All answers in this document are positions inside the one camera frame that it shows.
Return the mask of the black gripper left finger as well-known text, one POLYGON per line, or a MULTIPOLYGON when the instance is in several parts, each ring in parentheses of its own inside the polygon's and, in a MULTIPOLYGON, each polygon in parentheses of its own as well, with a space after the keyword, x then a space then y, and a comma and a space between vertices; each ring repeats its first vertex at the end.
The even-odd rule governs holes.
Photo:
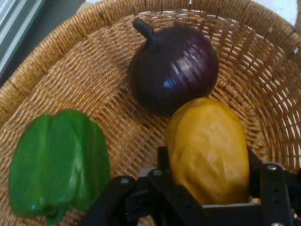
POLYGON ((169 172, 167 149, 158 148, 158 166, 138 179, 118 176, 82 219, 84 226, 136 226, 150 216, 158 226, 202 226, 204 210, 169 172))

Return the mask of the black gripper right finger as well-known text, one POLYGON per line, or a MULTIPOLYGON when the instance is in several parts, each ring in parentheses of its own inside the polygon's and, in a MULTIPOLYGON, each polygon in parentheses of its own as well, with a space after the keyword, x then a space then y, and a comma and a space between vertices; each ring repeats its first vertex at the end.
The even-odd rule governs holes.
POLYGON ((260 199, 262 226, 301 224, 301 171, 291 173, 276 162, 263 162, 248 148, 250 194, 260 199))

